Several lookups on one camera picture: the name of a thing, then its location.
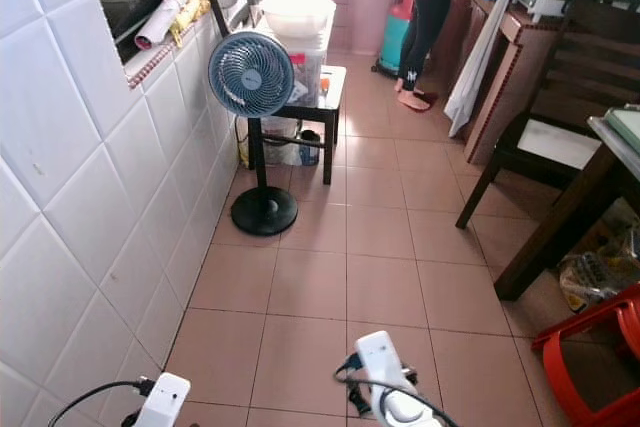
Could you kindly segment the white plastic basin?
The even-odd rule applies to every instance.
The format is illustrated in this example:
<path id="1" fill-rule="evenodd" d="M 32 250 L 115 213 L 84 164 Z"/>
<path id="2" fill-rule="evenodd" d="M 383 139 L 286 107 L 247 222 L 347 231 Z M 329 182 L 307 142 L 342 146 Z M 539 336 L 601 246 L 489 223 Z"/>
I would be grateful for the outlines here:
<path id="1" fill-rule="evenodd" d="M 329 31 L 337 12 L 333 0 L 261 0 L 259 10 L 280 37 L 315 37 Z"/>

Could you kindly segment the teal gas cylinder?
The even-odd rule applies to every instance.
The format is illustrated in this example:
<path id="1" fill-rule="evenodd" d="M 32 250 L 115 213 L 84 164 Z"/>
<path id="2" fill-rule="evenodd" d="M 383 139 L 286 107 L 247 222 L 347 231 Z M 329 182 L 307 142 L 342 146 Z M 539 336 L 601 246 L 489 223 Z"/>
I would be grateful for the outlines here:
<path id="1" fill-rule="evenodd" d="M 372 71 L 394 78 L 401 65 L 401 51 L 413 12 L 413 0 L 393 0 L 390 5 L 387 24 L 378 61 Z"/>

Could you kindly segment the rolled white paper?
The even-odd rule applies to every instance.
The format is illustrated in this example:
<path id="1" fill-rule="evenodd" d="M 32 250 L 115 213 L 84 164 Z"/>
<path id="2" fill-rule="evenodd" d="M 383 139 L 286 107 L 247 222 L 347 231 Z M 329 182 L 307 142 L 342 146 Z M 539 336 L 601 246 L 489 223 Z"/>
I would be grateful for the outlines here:
<path id="1" fill-rule="evenodd" d="M 210 0 L 160 0 L 160 5 L 134 34 L 134 46 L 154 48 L 166 35 L 174 35 L 179 42 L 180 33 L 198 17 L 207 14 L 210 8 Z"/>

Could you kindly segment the blue standing fan black base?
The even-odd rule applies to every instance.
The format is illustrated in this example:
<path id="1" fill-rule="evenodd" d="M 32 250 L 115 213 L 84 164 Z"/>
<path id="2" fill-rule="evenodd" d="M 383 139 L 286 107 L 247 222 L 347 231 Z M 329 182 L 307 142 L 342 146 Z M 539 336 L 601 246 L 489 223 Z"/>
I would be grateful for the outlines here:
<path id="1" fill-rule="evenodd" d="M 292 97 L 294 70 L 282 44 L 260 31 L 236 31 L 221 40 L 209 60 L 207 75 L 212 94 L 234 116 L 246 120 L 248 162 L 256 186 L 242 191 L 230 220 L 238 230 L 270 238 L 297 220 L 296 199 L 269 184 L 261 121 L 283 110 Z"/>

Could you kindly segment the crumpled plastic bag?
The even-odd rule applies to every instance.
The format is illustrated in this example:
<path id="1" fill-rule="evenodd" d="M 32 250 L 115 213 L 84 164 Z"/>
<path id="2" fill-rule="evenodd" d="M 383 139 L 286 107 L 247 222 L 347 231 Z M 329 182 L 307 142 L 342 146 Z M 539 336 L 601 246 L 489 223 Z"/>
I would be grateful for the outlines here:
<path id="1" fill-rule="evenodd" d="M 558 263 L 559 289 L 575 314 L 640 284 L 640 225 L 595 250 L 566 255 Z"/>

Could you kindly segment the red plastic stool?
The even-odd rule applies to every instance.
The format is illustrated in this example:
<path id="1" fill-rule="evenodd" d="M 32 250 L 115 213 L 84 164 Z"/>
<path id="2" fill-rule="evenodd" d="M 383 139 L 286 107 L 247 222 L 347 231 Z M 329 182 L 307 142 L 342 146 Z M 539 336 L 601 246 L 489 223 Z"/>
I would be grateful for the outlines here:
<path id="1" fill-rule="evenodd" d="M 540 351 L 550 390 L 572 427 L 640 427 L 640 389 L 600 410 L 591 409 L 573 383 L 564 360 L 564 340 L 600 323 L 612 323 L 627 353 L 640 362 L 640 282 L 547 328 L 532 341 L 532 350 Z"/>

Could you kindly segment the small black side table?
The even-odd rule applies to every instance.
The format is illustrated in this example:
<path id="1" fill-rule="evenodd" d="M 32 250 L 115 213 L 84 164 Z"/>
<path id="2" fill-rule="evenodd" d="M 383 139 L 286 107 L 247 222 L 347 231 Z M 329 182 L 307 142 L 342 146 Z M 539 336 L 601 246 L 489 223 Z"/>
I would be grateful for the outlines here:
<path id="1" fill-rule="evenodd" d="M 312 159 L 321 166 L 323 184 L 332 184 L 333 165 L 337 159 L 340 101 L 346 85 L 346 69 L 321 66 L 315 106 L 287 106 L 282 117 L 283 134 L 268 133 L 266 145 L 296 145 L 293 149 L 298 165 Z"/>

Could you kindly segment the white hanging cloth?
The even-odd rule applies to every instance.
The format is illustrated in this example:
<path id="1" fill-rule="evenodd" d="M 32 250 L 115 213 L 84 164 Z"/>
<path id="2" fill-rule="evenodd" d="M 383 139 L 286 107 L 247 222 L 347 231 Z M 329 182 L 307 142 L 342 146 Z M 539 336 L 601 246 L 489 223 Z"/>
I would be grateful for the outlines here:
<path id="1" fill-rule="evenodd" d="M 494 40 L 500 30 L 502 19 L 507 14 L 509 3 L 512 0 L 493 0 L 492 7 L 486 16 L 483 28 L 477 35 L 474 46 L 468 52 L 465 63 L 458 74 L 448 101 L 445 102 L 445 116 L 451 120 L 451 130 L 449 138 L 458 136 L 463 126 L 471 119 L 474 104 L 479 94 L 480 84 L 483 83 L 483 76 L 489 57 L 492 56 Z"/>

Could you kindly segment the clear plastic storage container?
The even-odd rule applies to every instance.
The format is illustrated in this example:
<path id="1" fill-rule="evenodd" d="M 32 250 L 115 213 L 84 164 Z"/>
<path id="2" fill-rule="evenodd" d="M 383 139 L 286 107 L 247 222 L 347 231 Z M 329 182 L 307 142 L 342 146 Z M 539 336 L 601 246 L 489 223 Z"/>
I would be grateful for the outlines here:
<path id="1" fill-rule="evenodd" d="M 294 87 L 289 107 L 314 108 L 319 104 L 323 66 L 328 52 L 329 35 L 320 33 L 310 37 L 278 37 L 291 58 Z"/>

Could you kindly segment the white and green box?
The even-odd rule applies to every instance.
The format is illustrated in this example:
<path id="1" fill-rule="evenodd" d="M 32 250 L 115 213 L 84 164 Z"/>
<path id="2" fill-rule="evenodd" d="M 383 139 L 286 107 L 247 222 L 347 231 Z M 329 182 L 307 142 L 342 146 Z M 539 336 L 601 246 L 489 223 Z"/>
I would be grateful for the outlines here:
<path id="1" fill-rule="evenodd" d="M 626 104 L 605 112 L 604 120 L 614 133 L 640 154 L 640 104 Z"/>

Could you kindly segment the person in dark clothes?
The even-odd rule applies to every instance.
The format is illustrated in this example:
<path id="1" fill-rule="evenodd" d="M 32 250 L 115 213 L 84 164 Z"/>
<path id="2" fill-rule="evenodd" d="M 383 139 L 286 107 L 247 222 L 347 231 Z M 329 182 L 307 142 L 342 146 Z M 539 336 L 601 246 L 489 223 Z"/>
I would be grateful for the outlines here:
<path id="1" fill-rule="evenodd" d="M 413 0 L 413 8 L 399 56 L 397 101 L 413 112 L 429 111 L 433 95 L 417 88 L 431 49 L 445 25 L 451 0 Z"/>

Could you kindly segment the dark wooden chair white seat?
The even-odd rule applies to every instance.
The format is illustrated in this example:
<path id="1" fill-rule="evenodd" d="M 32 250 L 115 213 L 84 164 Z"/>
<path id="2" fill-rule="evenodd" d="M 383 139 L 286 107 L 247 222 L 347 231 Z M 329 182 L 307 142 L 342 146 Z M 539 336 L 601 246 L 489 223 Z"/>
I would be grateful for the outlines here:
<path id="1" fill-rule="evenodd" d="M 586 119 L 640 104 L 640 0 L 573 0 L 532 87 L 500 133 L 457 229 L 467 227 L 500 171 L 566 190 L 600 145 Z"/>

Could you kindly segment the brown kitchen counter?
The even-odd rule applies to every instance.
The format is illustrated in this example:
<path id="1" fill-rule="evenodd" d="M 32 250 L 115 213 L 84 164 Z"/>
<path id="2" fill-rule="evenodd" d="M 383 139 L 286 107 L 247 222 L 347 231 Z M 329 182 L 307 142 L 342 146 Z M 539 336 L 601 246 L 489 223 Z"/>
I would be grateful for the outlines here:
<path id="1" fill-rule="evenodd" d="M 489 0 L 452 0 L 448 26 L 460 43 L 454 75 L 460 75 L 492 6 Z M 479 174 L 509 121 L 524 110 L 535 90 L 532 79 L 540 71 L 559 26 L 559 17 L 529 14 L 517 1 L 508 7 L 490 48 L 492 57 L 483 70 L 472 119 L 456 136 L 460 148 L 451 159 L 463 174 Z"/>

